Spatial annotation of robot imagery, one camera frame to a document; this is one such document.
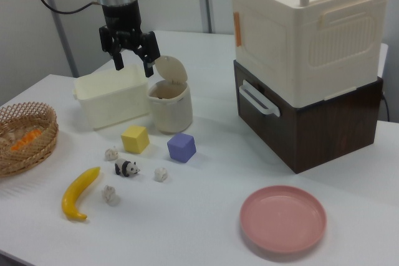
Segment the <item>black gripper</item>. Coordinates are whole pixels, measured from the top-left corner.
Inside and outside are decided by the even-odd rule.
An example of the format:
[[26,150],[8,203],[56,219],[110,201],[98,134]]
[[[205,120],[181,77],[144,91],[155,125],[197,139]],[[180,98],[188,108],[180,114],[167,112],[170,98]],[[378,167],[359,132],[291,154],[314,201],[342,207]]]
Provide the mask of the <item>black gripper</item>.
[[122,6],[102,6],[106,25],[99,29],[103,52],[113,59],[116,70],[124,68],[121,49],[133,50],[143,62],[146,77],[154,74],[153,65],[160,57],[153,31],[142,33],[138,1]]

